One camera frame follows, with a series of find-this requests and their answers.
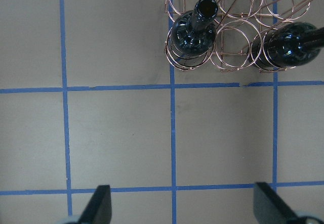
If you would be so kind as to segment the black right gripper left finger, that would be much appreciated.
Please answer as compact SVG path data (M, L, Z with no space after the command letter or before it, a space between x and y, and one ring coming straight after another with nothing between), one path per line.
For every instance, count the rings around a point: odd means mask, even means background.
M112 219L110 185L96 188L77 223L110 223Z

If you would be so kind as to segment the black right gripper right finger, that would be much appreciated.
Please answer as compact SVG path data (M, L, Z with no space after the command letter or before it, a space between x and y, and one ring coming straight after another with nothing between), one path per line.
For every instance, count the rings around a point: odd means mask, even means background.
M258 223L298 223L298 216L266 182L253 189L253 213Z

